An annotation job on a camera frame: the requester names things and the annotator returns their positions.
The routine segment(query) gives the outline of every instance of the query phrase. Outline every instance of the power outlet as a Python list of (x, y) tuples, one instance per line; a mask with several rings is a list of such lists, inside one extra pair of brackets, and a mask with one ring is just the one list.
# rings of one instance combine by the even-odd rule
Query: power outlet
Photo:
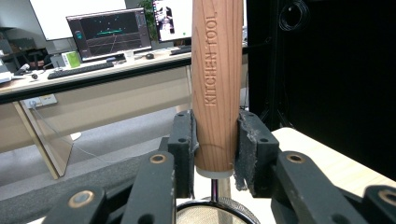
[(54, 94), (44, 95), (40, 97), (35, 97), (31, 99), (24, 100), (27, 108), (32, 108), (32, 103), (35, 102), (35, 107), (40, 107), (43, 105), (53, 105), (58, 103)]

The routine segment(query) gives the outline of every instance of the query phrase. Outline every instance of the metal strainer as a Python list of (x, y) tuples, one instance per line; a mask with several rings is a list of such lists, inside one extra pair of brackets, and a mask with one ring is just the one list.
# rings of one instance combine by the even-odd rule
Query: metal strainer
[(177, 207), (177, 224), (260, 224), (244, 205), (230, 198), (219, 197), (219, 182), (212, 179), (212, 196), (186, 202)]

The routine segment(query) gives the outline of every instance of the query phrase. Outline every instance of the image on screen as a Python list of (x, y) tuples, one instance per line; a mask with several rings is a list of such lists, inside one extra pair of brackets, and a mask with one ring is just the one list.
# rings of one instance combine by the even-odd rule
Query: image on screen
[(151, 49), (143, 8), (66, 17), (81, 60)]
[(191, 38), (192, 0), (154, 0), (152, 7), (160, 42)]

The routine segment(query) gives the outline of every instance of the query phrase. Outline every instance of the black keyboard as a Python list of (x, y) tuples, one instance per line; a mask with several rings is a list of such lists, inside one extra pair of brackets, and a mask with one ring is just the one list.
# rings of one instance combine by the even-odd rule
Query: black keyboard
[(183, 47), (181, 49), (172, 49), (170, 55), (178, 55), (182, 53), (190, 53), (191, 52), (191, 46), (188, 47)]
[(86, 72), (91, 72), (91, 71), (95, 71), (95, 70), (100, 70), (100, 69), (105, 69), (105, 68), (109, 68), (109, 67), (113, 67), (113, 66), (114, 66), (113, 63), (98, 63), (98, 64), (93, 64), (93, 65), (73, 68), (70, 70), (55, 71), (55, 72), (49, 74), (48, 79), (54, 79), (54, 78), (58, 78), (58, 77), (69, 77), (69, 76), (86, 73)]

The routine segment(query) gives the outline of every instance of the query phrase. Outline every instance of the gray floor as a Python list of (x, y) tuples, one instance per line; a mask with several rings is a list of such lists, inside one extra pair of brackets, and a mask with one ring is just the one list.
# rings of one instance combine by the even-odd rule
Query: gray floor
[[(242, 89), (241, 106), (248, 106), (245, 95)], [(155, 150), (162, 137), (170, 133), (175, 114), (172, 107), (82, 132), (75, 141), (66, 173), (58, 180), (51, 177), (35, 146), (1, 153), (0, 201)], [(99, 156), (101, 161), (80, 149)]]

